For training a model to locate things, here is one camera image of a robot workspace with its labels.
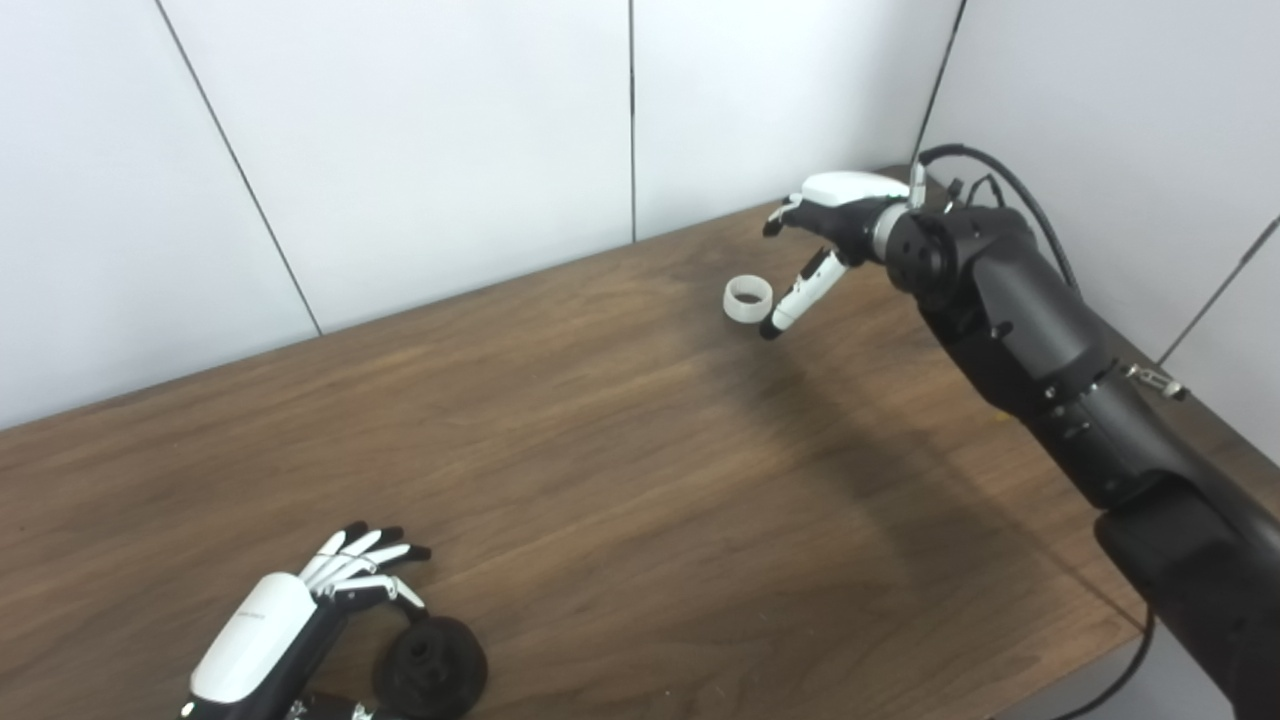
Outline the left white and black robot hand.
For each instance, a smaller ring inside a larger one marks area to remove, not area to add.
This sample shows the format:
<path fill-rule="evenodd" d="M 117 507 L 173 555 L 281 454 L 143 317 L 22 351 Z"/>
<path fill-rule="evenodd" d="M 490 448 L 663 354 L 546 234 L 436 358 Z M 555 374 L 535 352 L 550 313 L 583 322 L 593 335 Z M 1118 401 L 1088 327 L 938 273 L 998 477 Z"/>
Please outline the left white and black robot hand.
<path fill-rule="evenodd" d="M 422 598 L 392 570 L 426 562 L 399 527 L 355 521 L 298 571 L 262 577 L 189 676 L 179 719 L 398 719 L 358 700 L 311 691 L 316 670 L 357 612 L 384 603 L 424 619 Z"/>

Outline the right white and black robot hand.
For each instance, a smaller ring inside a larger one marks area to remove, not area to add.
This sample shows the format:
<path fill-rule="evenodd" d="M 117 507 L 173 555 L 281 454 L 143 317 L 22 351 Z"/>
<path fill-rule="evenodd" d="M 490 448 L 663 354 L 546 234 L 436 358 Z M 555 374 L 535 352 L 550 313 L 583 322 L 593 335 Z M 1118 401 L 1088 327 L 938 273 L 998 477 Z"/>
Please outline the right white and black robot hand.
<path fill-rule="evenodd" d="M 810 176 L 768 215 L 765 237 L 786 228 L 806 231 L 827 245 L 800 270 L 759 324 L 764 340 L 776 340 L 822 300 L 846 272 L 884 261 L 890 236 L 908 214 L 910 188 L 870 172 L 840 170 Z"/>

